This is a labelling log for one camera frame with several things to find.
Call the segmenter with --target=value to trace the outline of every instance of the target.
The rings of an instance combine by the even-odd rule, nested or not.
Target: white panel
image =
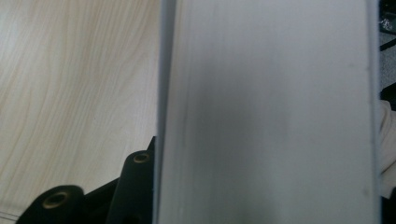
[[[368,5],[177,2],[158,223],[378,221]]]

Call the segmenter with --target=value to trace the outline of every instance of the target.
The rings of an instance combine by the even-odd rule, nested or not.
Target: black plastic part
[[[396,13],[396,1],[395,0],[381,0],[379,2],[379,10],[381,12]]]
[[[154,151],[138,151],[123,166],[107,224],[150,224],[152,221]]]
[[[156,137],[155,136],[153,136],[152,138],[151,138],[151,141],[149,142],[149,144],[148,144],[148,151],[154,151],[155,150],[155,142],[156,142]]]
[[[382,224],[396,223],[396,189],[393,189],[390,198],[381,198]]]
[[[77,186],[60,186],[36,198],[17,224],[79,224],[86,222],[84,193]]]
[[[87,223],[105,224],[118,182],[119,179],[117,178],[85,195]]]
[[[380,93],[381,100],[388,101],[392,110],[396,110],[396,83],[386,87]]]
[[[392,47],[395,46],[395,45],[396,45],[396,38],[390,40],[390,41],[389,41],[388,43],[386,43],[386,44],[381,45],[381,46],[379,47],[379,51],[384,51],[384,50],[386,50],[386,49],[390,49],[390,48],[392,48]]]

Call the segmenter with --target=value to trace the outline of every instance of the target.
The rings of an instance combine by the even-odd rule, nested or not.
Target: light wood grain
[[[367,2],[177,1],[157,223],[379,223]]]
[[[159,2],[0,1],[0,211],[95,189],[156,133]]]

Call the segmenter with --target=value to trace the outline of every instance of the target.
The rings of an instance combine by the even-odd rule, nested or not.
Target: white cloth
[[[390,109],[387,101],[381,101],[381,172],[386,171],[396,162],[396,112]]]
[[[387,101],[381,101],[380,137],[381,195],[388,198],[396,187],[396,111]]]

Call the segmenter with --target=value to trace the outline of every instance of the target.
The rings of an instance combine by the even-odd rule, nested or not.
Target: wooden surface
[[[159,1],[0,1],[0,211],[120,175],[156,133]]]
[[[369,2],[177,1],[157,223],[379,223]]]

